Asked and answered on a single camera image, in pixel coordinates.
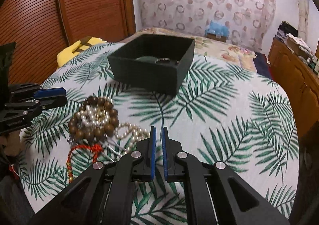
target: floral bedspread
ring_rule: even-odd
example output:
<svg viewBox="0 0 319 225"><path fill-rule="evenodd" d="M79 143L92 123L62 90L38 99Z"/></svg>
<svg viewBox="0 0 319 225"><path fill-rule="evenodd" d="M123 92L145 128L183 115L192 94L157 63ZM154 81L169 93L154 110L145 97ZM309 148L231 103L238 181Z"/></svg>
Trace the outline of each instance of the floral bedspread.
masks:
<svg viewBox="0 0 319 225"><path fill-rule="evenodd" d="M215 40L204 38L201 36L194 36L194 35L167 30L164 28L152 27L152 28L140 30L136 32L134 35L130 36L129 38L122 40L121 42L126 43L144 33L166 34L166 35L181 36L181 37L188 37L188 38L195 39L196 54L218 58L257 73L254 60L253 60L254 58L256 58L255 52L249 49L241 48L236 45L227 44L221 41L215 41Z"/></svg>
<svg viewBox="0 0 319 225"><path fill-rule="evenodd" d="M224 161L286 217L298 181L298 138L290 102L275 82L241 66L195 55L174 98L113 80L107 56L123 43L98 44L52 74L44 88L64 87L67 104L44 111L21 133L26 150L19 156L25 194L38 212L68 185L68 120L92 94L110 96L120 122L157 128L155 179L136 183L131 224L186 224L182 183L163 177L161 130L200 161ZM120 140L120 145L128 143ZM115 158L106 150L105 154ZM74 177L92 163L92 154L72 157ZM103 155L100 161L107 163Z"/></svg>

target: wooden door frame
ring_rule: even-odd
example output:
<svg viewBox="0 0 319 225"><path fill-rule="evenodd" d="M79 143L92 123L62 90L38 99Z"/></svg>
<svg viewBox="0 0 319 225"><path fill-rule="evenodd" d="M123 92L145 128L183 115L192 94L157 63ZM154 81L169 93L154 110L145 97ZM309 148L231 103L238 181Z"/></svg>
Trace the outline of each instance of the wooden door frame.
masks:
<svg viewBox="0 0 319 225"><path fill-rule="evenodd" d="M74 42L69 26L64 0L56 0L56 7L60 15L60 23L66 43L70 46ZM131 36L136 32L133 0L121 0L124 33Z"/></svg>

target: blue gripper pad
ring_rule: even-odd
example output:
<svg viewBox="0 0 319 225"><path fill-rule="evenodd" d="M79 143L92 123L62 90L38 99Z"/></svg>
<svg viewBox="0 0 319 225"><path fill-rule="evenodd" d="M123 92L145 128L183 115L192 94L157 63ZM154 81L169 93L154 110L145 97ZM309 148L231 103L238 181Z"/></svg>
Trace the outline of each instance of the blue gripper pad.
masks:
<svg viewBox="0 0 319 225"><path fill-rule="evenodd" d="M35 99L55 97L60 95L66 96L66 91L63 87L51 88L51 89L39 89L37 92L34 92L33 94Z"/></svg>
<svg viewBox="0 0 319 225"><path fill-rule="evenodd" d="M151 128L151 139L152 139L152 158L151 158L151 178L155 178L155 150L156 150L156 128Z"/></svg>
<svg viewBox="0 0 319 225"><path fill-rule="evenodd" d="M162 150L163 150L164 180L167 181L166 136L165 136L164 129L162 129Z"/></svg>

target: silver screw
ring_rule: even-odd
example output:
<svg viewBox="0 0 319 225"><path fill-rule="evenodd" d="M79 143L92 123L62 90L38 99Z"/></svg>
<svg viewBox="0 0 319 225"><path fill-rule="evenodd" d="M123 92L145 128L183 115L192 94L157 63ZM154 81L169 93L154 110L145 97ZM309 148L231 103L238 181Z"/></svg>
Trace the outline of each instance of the silver screw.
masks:
<svg viewBox="0 0 319 225"><path fill-rule="evenodd" d="M93 168L94 169L101 169L103 167L103 163L102 162L95 162L93 164Z"/></svg>
<svg viewBox="0 0 319 225"><path fill-rule="evenodd" d="M179 157L179 158L186 158L187 157L187 153L186 152L178 152L177 153L177 156Z"/></svg>
<svg viewBox="0 0 319 225"><path fill-rule="evenodd" d="M132 156L133 158L139 158L141 155L142 155L142 153L139 152L139 151L133 151L133 152L131 153L131 156Z"/></svg>
<svg viewBox="0 0 319 225"><path fill-rule="evenodd" d="M218 168L218 169L224 169L226 167L226 164L222 161L218 161L215 163L215 166Z"/></svg>

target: black box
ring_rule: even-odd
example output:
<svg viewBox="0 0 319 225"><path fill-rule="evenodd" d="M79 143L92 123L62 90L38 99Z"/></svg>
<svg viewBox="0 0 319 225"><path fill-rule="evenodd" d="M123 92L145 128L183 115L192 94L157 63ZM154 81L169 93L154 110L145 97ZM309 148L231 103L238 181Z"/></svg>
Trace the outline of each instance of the black box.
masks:
<svg viewBox="0 0 319 225"><path fill-rule="evenodd" d="M108 56L114 79L135 87L177 94L194 58L195 40L142 34ZM169 58L179 63L166 66L136 60L141 56Z"/></svg>

